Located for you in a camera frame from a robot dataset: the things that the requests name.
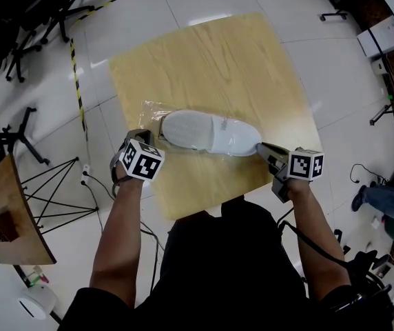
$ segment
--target slipper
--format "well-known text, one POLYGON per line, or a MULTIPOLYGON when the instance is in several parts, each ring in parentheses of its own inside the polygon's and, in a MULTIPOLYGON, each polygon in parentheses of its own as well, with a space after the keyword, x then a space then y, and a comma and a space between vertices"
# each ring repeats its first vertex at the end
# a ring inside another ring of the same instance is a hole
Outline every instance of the slipper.
POLYGON ((260 133, 252 125, 195 110, 169 113, 162 132, 176 146, 238 157, 253 155, 261 143, 260 133))

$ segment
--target shoe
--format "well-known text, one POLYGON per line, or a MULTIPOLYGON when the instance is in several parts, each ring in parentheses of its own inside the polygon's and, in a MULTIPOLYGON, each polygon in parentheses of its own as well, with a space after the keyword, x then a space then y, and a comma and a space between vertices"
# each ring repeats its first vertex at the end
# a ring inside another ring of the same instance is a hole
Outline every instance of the shoe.
POLYGON ((354 212, 357 212, 361 205, 363 204, 362 199, 363 199, 363 192, 367 187, 365 185, 361 186, 360 191, 357 192, 356 196, 353 198, 353 201, 351 202, 351 210, 354 212))

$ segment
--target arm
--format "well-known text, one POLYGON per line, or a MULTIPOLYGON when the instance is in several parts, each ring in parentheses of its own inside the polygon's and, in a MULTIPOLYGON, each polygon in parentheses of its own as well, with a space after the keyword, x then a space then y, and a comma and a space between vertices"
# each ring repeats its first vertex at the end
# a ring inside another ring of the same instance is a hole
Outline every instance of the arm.
MULTIPOLYGON (((121 164, 118 178, 126 175, 121 164)), ((141 194, 143 181, 121 184, 94 258, 90 287, 121 298, 129 307, 136 299, 136 275, 141 254, 141 194)))
MULTIPOLYGON (((344 260, 342 248, 332 233, 322 209, 307 181, 292 179, 288 182, 289 198, 293 202, 296 225, 301 232, 325 252, 344 260)), ((311 296, 320 301, 341 285, 350 285, 347 270, 319 255, 298 238, 301 264, 311 296)))

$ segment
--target wooden table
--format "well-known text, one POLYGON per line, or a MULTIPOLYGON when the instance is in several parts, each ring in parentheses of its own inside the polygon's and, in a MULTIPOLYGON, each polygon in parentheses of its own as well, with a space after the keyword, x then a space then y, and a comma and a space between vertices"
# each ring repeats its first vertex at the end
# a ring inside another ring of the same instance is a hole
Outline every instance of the wooden table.
POLYGON ((30 213, 13 156, 0 162, 0 213, 8 210, 19 235, 14 241, 0 242, 0 263, 49 265, 56 263, 30 213))
MULTIPOLYGON (((166 34, 117 56, 111 69, 130 129, 138 128, 146 100, 246 121, 263 141, 290 150, 321 150, 300 80, 259 13, 166 34)), ((152 187, 168 219, 217 206, 272 179, 258 155, 164 149, 165 163, 152 187)))

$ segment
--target wooden tabletop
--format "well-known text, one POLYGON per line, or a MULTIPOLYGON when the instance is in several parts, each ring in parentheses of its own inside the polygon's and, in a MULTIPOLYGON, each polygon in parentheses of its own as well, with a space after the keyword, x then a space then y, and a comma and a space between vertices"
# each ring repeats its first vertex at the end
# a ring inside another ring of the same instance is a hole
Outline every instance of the wooden tabletop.
MULTIPOLYGON (((110 65, 130 129, 139 126, 143 101, 155 101, 245 121, 263 141, 289 150, 321 150, 300 80, 260 13, 177 30, 110 65)), ((169 219, 217 206, 272 179, 258 155, 228 157, 156 145, 166 155, 152 187, 169 219)))
POLYGON ((0 263, 49 265, 56 263, 30 213, 13 156, 0 162, 0 213, 9 211, 19 235, 14 241, 0 242, 0 263))

